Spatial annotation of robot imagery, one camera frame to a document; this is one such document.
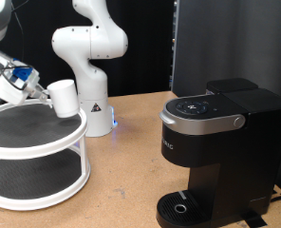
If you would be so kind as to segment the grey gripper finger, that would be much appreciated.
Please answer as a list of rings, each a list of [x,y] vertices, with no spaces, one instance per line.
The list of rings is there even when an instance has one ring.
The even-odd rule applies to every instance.
[[[36,85],[32,97],[39,99],[42,103],[45,103],[48,99],[48,92],[44,90],[41,85]]]

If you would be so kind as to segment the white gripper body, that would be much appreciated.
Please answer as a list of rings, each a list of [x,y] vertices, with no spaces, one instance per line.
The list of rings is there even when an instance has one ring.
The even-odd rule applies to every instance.
[[[0,51],[0,99],[21,105],[33,95],[33,67]]]

